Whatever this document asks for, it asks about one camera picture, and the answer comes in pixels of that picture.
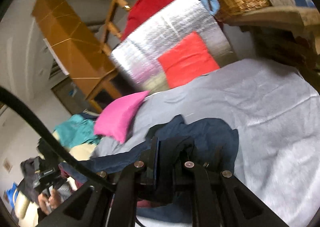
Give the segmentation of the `person's left hand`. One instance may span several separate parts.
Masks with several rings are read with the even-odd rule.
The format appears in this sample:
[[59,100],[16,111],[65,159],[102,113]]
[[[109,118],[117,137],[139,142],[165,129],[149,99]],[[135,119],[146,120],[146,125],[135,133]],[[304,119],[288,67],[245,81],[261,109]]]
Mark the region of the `person's left hand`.
[[49,215],[62,203],[61,196],[56,189],[51,190],[50,196],[44,193],[39,194],[38,201],[40,209],[45,215]]

